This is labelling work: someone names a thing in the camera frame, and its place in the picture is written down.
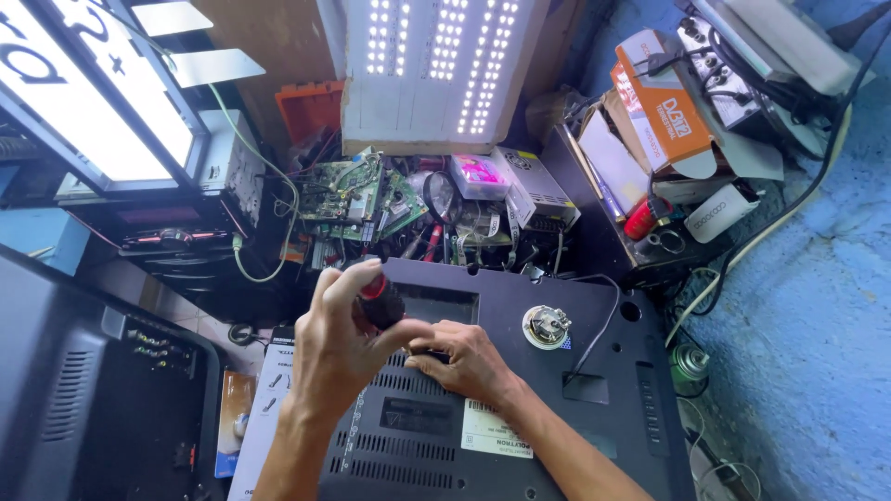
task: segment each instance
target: screw hole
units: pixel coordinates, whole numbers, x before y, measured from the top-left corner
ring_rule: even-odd
[[[625,301],[618,309],[622,317],[628,322],[637,322],[641,319],[641,309],[631,301]]]

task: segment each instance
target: right hand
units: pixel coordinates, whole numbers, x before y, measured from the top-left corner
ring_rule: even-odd
[[[446,390],[495,408],[522,388],[523,381],[504,363],[482,327],[451,320],[432,327],[436,335],[432,339],[412,340],[411,352],[440,351],[449,355],[449,363],[443,364],[430,355],[411,355],[405,360],[405,367],[420,369]]]

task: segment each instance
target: left hand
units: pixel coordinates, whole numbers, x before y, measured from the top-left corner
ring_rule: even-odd
[[[294,381],[282,402],[281,423],[333,426],[347,412],[387,357],[417,338],[432,338],[430,324],[402,320],[375,337],[356,305],[359,290],[381,273],[369,259],[341,272],[322,271],[309,311],[294,325]]]

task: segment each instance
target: led light panel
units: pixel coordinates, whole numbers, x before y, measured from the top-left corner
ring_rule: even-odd
[[[347,3],[346,152],[488,153],[506,136],[547,4]]]

